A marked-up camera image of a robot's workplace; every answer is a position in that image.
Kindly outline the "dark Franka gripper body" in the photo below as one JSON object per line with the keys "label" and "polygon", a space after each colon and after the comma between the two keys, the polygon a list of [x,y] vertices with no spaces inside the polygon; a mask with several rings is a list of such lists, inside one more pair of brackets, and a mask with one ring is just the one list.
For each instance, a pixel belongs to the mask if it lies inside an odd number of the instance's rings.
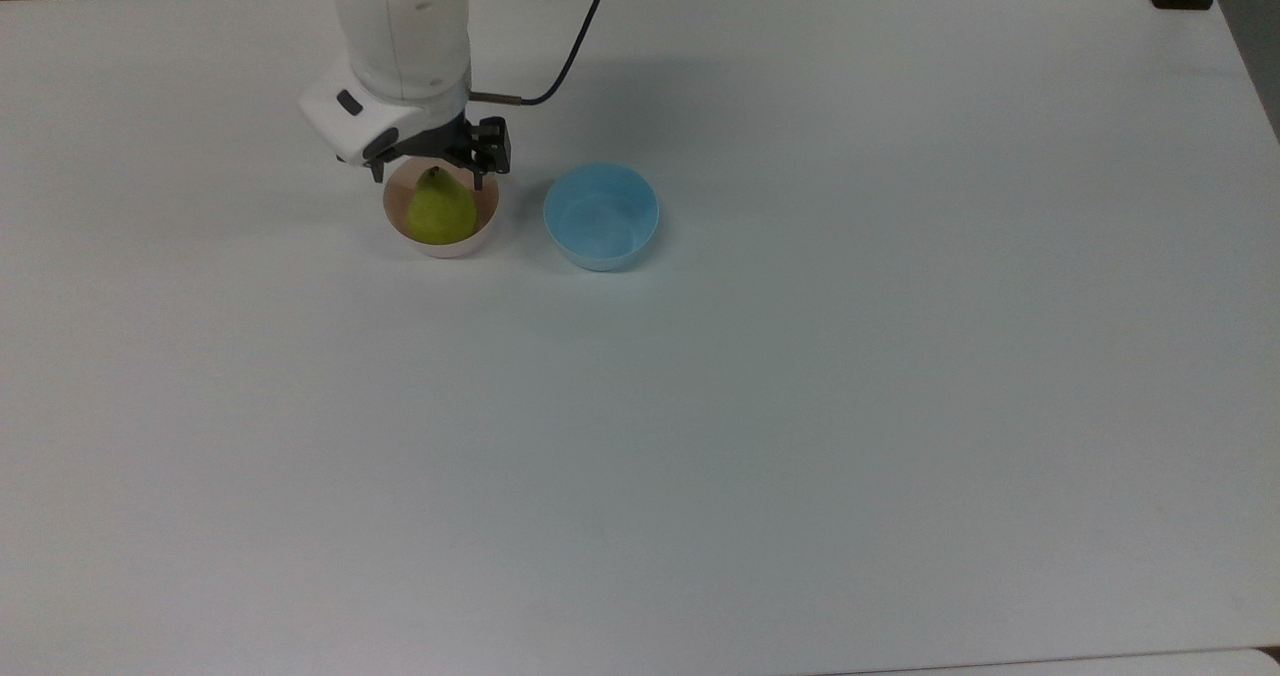
{"label": "dark Franka gripper body", "polygon": [[364,166],[388,149],[447,128],[465,115],[470,74],[428,99],[393,99],[370,91],[349,61],[333,61],[300,97],[300,110],[340,161]]}

